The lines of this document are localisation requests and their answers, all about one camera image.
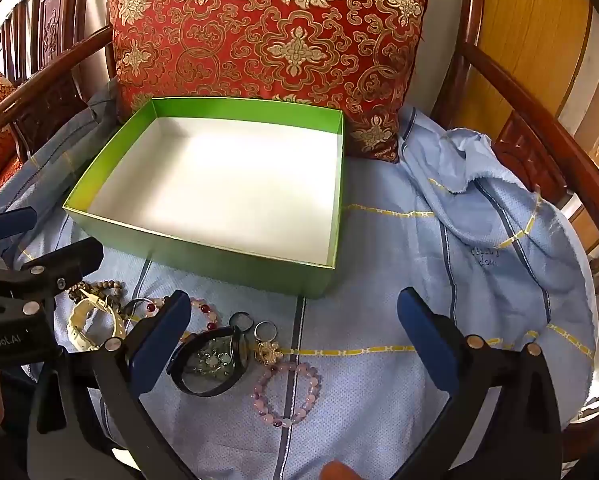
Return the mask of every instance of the gold charm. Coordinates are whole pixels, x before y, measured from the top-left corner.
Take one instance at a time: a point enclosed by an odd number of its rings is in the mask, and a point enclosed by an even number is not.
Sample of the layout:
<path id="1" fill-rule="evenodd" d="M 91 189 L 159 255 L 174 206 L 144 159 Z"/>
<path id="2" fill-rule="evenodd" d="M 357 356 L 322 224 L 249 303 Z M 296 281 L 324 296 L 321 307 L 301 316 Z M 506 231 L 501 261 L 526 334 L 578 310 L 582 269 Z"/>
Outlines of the gold charm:
<path id="1" fill-rule="evenodd" d="M 278 351 L 279 343 L 277 342 L 260 342 L 255 349 L 255 359 L 264 366 L 272 366 L 276 364 L 284 354 Z"/>

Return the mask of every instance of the pink bead bracelet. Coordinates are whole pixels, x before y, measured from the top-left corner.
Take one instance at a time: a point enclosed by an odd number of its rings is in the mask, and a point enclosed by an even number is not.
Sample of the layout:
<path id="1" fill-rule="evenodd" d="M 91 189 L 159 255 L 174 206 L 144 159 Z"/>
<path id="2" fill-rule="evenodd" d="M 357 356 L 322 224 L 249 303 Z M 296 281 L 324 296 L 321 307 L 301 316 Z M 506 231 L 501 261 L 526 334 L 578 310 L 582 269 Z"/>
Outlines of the pink bead bracelet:
<path id="1" fill-rule="evenodd" d="M 266 384 L 276 372 L 295 372 L 299 377 L 304 376 L 308 378 L 310 385 L 308 395 L 301 408 L 291 418 L 281 418 L 271 412 L 266 405 L 266 398 L 263 396 Z M 310 368 L 307 364 L 279 363 L 266 368 L 263 376 L 253 388 L 250 398 L 253 399 L 252 405 L 255 411 L 262 417 L 262 420 L 266 424 L 271 424 L 275 428 L 290 428 L 293 424 L 297 424 L 306 418 L 308 412 L 313 409 L 318 394 L 319 379 L 317 378 L 317 370 L 315 368 Z"/>

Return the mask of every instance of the light blue cloth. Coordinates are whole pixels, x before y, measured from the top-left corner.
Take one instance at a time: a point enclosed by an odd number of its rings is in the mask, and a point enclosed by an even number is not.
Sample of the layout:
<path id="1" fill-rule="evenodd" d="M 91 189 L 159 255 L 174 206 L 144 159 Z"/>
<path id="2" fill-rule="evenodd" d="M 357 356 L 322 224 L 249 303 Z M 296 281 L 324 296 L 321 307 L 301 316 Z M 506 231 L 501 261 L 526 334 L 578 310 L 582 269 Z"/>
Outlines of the light blue cloth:
<path id="1" fill-rule="evenodd" d="M 100 92 L 90 110 L 36 155 L 40 170 L 27 163 L 0 191 L 0 210 L 32 205 L 41 218 L 35 232 L 0 243 L 0 254 L 15 267 L 86 237 L 60 206 L 75 174 L 114 131 L 113 91 Z M 124 281 L 126 300 L 181 288 L 213 304 L 221 322 L 233 312 L 249 312 L 256 322 L 275 323 L 282 347 L 304 350 L 409 345 L 395 305 L 400 290 L 413 286 L 464 334 L 494 339 L 500 348 L 520 349 L 537 333 L 567 424 L 586 399 L 593 361 L 585 352 L 595 351 L 597 330 L 591 272 L 575 232 L 498 163 L 487 137 L 446 132 L 409 107 L 401 110 L 401 124 L 399 163 L 345 161 L 337 272 L 320 300 L 216 282 L 108 248 L 88 280 Z M 497 248 L 523 230 L 534 212 L 528 234 Z M 70 310 L 71 301 L 60 295 L 55 333 L 72 350 L 66 336 Z M 200 330 L 205 322 L 193 312 L 190 329 Z M 103 340 L 109 329 L 96 317 L 89 334 Z M 202 477 L 316 479 L 324 463 L 339 459 L 364 478 L 380 480 L 402 465 L 447 400 L 412 351 L 300 361 L 317 368 L 323 386 L 306 420 L 288 432 L 265 425 L 252 408 L 248 395 L 262 373 L 258 365 L 210 399 L 181 394 L 163 373 L 142 402 Z M 307 391 L 304 379 L 288 386 L 286 378 L 276 377 L 266 394 L 271 409 L 282 413 L 284 402 L 297 409 Z M 477 448 L 497 394 L 489 394 L 457 463 Z M 106 430 L 120 440 L 93 396 Z"/>

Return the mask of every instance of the wooden armrest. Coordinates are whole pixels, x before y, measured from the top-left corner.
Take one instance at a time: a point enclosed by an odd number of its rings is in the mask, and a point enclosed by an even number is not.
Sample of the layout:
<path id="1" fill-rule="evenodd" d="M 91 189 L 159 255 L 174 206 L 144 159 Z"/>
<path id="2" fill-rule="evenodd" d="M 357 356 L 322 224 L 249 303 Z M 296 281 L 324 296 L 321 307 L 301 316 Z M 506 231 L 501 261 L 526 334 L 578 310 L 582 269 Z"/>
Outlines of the wooden armrest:
<path id="1" fill-rule="evenodd" d="M 495 60 L 470 43 L 462 44 L 459 51 L 535 132 L 599 229 L 599 169 L 595 163 L 556 118 Z"/>
<path id="2" fill-rule="evenodd" d="M 18 114 L 57 79 L 112 41 L 112 27 L 107 25 L 90 37 L 75 43 L 42 70 L 33 75 L 12 94 L 0 102 L 0 129 L 15 120 Z"/>

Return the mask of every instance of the red brocade pillow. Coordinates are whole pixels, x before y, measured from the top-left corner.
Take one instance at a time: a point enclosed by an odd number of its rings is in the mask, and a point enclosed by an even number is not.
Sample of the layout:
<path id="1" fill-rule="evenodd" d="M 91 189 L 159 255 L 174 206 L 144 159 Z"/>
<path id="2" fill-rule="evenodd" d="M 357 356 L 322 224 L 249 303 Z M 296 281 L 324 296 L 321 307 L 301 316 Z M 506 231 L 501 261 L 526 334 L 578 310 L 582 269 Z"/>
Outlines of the red brocade pillow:
<path id="1" fill-rule="evenodd" d="M 348 155 L 397 159 L 426 0 L 110 0 L 124 115 L 151 96 L 344 111 Z"/>

